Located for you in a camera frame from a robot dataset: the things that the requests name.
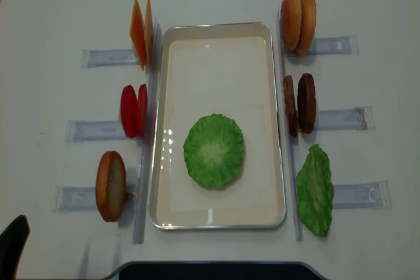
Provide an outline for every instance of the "black object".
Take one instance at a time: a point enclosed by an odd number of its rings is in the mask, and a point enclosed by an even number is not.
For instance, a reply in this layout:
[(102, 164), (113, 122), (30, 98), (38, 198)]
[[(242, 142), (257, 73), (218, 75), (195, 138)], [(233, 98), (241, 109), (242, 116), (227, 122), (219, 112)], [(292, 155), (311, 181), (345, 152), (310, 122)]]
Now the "black object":
[(301, 263), (254, 262), (147, 262), (127, 266), (119, 280), (182, 279), (182, 280), (279, 280), (325, 279)]
[(18, 216), (0, 235), (0, 280), (16, 277), (20, 255), (30, 229), (26, 216)]

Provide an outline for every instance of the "tray rim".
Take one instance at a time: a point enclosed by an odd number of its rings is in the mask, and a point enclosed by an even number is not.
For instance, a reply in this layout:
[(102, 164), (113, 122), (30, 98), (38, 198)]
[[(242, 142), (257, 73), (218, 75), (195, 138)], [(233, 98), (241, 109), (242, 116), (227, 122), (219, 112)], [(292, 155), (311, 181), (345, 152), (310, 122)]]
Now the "tray rim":
[[(282, 183), (280, 185), (280, 188), (283, 189), (283, 213), (280, 216), (280, 219), (277, 222), (274, 222), (273, 224), (212, 224), (212, 225), (195, 225), (195, 226), (162, 226), (161, 224), (158, 224), (155, 222), (154, 217), (152, 216), (152, 190), (153, 190), (153, 183), (154, 183), (154, 163), (153, 167), (150, 169), (150, 177), (151, 177), (151, 183), (150, 183), (150, 195), (149, 195), (149, 202), (148, 202), (148, 212), (150, 216), (150, 220), (152, 221), (153, 225), (157, 227), (160, 230), (163, 231), (171, 231), (171, 230), (243, 230), (243, 229), (270, 229), (270, 228), (276, 228), (278, 227), (285, 219), (286, 214), (286, 200), (285, 200), (285, 186), (284, 186), (284, 172), (283, 172), (283, 159), (282, 159), (282, 149), (281, 149), (281, 142), (280, 142), (280, 125), (279, 125), (279, 111), (278, 111), (278, 93), (277, 93), (277, 86), (276, 86), (276, 65), (274, 63), (274, 45), (273, 45), (273, 38), (272, 38), (272, 32), (267, 27), (266, 24), (262, 22), (242, 22), (242, 23), (229, 23), (229, 24), (199, 24), (196, 26), (173, 26), (172, 28), (169, 28), (162, 38), (162, 47), (161, 47), (161, 56), (163, 57), (163, 46), (165, 43), (165, 39), (168, 35), (168, 33), (172, 30), (177, 29), (189, 29), (189, 28), (212, 28), (212, 27), (220, 27), (220, 26), (240, 26), (240, 25), (252, 25), (252, 24), (259, 24), (263, 27), (265, 27), (268, 30), (268, 33), (270, 34), (270, 46), (271, 46), (271, 62), (272, 62), (272, 69), (273, 69), (273, 84), (274, 84), (274, 98), (275, 98), (275, 105), (276, 105), (276, 123), (277, 123), (277, 143), (278, 143), (278, 154), (279, 154), (279, 162), (280, 162), (280, 174), (282, 176)], [(156, 121), (155, 121), (155, 136), (154, 136), (154, 145), (153, 145), (153, 154), (152, 159), (154, 160), (155, 152), (156, 152), (156, 133), (158, 132), (158, 117), (159, 117), (159, 101), (160, 101), (160, 94), (161, 94), (161, 78), (162, 76), (159, 76), (159, 98), (157, 100), (157, 110), (156, 110)]]

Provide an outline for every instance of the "white tray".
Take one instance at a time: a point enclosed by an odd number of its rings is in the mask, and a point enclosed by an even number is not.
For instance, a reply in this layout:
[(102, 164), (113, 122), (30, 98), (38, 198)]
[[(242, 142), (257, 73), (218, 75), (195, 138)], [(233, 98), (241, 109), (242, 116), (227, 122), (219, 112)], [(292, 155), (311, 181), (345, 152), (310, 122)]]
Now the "white tray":
[[(158, 228), (267, 228), (284, 218), (272, 38), (261, 23), (172, 28), (163, 39), (150, 216)], [(234, 119), (240, 177), (207, 190), (189, 177), (184, 141), (201, 117)]]

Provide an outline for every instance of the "brown patty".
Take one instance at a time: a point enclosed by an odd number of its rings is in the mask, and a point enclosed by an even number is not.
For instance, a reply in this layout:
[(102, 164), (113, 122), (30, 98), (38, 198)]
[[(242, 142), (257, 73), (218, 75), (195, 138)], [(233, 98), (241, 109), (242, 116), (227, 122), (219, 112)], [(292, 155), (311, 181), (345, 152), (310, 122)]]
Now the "brown patty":
[(301, 32), (302, 6), (301, 0), (283, 0), (280, 9), (280, 27), (283, 42), (290, 51), (295, 50)]
[(310, 45), (314, 38), (316, 26), (316, 3), (315, 0), (302, 0), (302, 22), (299, 42), (296, 52), (299, 56), (308, 54)]
[(310, 134), (314, 130), (316, 119), (316, 97), (314, 78), (304, 73), (297, 87), (298, 123), (301, 131)]
[(284, 104), (286, 106), (285, 113), (287, 123), (289, 125), (289, 132), (292, 136), (297, 136), (297, 120), (296, 120), (296, 106), (295, 106), (295, 92), (293, 90), (293, 80), (290, 75), (287, 75), (283, 80)]

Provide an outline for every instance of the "white table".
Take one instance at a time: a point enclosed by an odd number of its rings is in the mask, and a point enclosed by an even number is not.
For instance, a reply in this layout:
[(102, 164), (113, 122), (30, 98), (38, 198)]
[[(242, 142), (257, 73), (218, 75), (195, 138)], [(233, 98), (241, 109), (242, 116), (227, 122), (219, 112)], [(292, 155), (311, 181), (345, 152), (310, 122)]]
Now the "white table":
[[(146, 0), (139, 1), (145, 7)], [(275, 37), (281, 2), (152, 0), (152, 9), (163, 31), (260, 21)], [(322, 109), (373, 106), (374, 132), (342, 132), (320, 141), (328, 142), (324, 149), (335, 184), (388, 180), (393, 209), (334, 210), (326, 240), (304, 228), (304, 241), (297, 243), (285, 162), (287, 217), (278, 229), (164, 232), (148, 218), (144, 244), (134, 245), (132, 222), (118, 227), (97, 212), (51, 210), (55, 186), (94, 185), (106, 150), (119, 151), (126, 165), (138, 167), (135, 142), (64, 141), (69, 119), (115, 119), (122, 87), (136, 83), (137, 88), (146, 80), (136, 67), (79, 66), (82, 49), (130, 47), (133, 0), (2, 0), (0, 230), (18, 214), (26, 214), (31, 227), (17, 277), (102, 278), (126, 263), (147, 260), (301, 261), (332, 279), (418, 277), (417, 0), (316, 2), (316, 35), (355, 33), (360, 54), (317, 57), (309, 66), (288, 63), (287, 72), (294, 78), (304, 71), (315, 74)], [(282, 125), (283, 147), (284, 134)]]

